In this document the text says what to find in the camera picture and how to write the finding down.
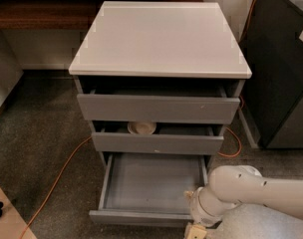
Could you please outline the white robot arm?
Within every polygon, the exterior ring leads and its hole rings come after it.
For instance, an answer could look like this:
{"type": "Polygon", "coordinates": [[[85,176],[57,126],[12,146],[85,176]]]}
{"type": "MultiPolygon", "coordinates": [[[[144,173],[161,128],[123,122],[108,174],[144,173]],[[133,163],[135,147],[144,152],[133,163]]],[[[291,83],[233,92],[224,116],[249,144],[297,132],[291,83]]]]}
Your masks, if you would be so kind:
{"type": "Polygon", "coordinates": [[[263,177],[250,165],[218,166],[207,183],[186,191],[191,222],[183,239],[205,239],[207,229],[242,204],[257,204],[303,220],[303,180],[263,177]]]}

